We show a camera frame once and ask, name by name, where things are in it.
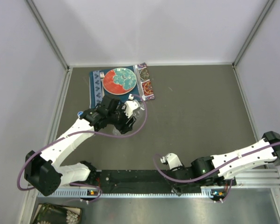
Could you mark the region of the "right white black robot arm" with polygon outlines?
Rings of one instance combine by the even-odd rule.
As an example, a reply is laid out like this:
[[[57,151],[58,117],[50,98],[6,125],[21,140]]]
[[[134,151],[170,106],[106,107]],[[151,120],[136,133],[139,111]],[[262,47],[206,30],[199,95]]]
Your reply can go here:
[[[170,182],[172,191],[177,195],[186,193],[200,193],[203,186],[229,185],[237,174],[262,166],[267,163],[280,165],[280,135],[269,131],[263,134],[262,139],[248,147],[230,153],[200,157],[191,162],[189,167],[183,165],[179,157],[169,153],[160,160],[169,166],[167,175],[177,180],[197,179],[207,174],[208,176],[196,182],[180,183]]]

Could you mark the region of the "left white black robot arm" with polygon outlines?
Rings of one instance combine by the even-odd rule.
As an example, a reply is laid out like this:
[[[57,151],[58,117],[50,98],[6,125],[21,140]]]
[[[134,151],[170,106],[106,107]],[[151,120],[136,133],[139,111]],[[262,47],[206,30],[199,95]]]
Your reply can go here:
[[[126,102],[113,96],[104,96],[97,106],[80,113],[75,123],[57,140],[38,153],[31,151],[26,155],[24,179],[44,196],[73,182],[92,185],[97,177],[91,164],[79,162],[63,166],[63,161],[81,143],[100,134],[100,130],[108,125],[113,125],[120,135],[131,131],[136,121],[134,112],[139,108],[134,94],[129,95]]]

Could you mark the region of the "clear bottle orange base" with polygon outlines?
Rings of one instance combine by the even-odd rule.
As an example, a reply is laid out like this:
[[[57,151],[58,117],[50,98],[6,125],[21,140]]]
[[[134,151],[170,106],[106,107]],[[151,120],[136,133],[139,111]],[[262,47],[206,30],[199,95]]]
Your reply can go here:
[[[125,138],[126,136],[130,137],[135,135],[136,133],[138,133],[143,126],[146,123],[146,119],[147,119],[147,108],[146,108],[146,104],[140,100],[139,98],[134,98],[136,100],[138,100],[138,102],[140,103],[140,109],[138,109],[137,111],[135,111],[133,113],[133,116],[136,118],[136,121],[133,125],[133,130],[129,131],[126,134],[120,134],[118,130],[116,130],[115,127],[113,127],[112,129],[112,134],[115,136],[119,136],[120,138]]]

